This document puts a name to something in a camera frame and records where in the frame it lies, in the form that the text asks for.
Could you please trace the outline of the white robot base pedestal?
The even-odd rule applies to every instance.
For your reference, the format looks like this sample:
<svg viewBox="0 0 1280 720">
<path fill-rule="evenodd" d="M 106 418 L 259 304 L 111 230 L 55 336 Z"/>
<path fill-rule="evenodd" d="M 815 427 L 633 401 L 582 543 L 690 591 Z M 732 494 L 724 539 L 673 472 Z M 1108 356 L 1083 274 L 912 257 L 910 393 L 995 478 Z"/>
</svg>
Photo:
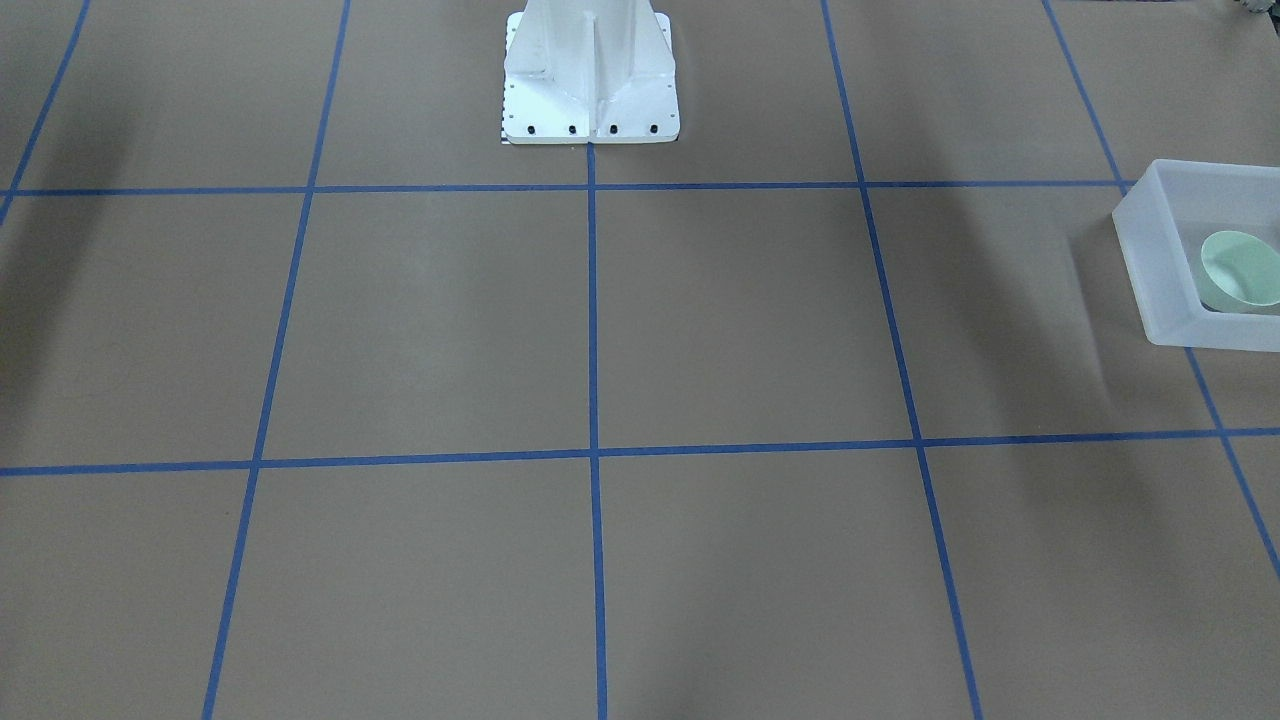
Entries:
<svg viewBox="0 0 1280 720">
<path fill-rule="evenodd" d="M 681 135 L 672 24 L 649 1 L 529 1 L 506 18 L 500 137 L 669 143 Z"/>
</svg>

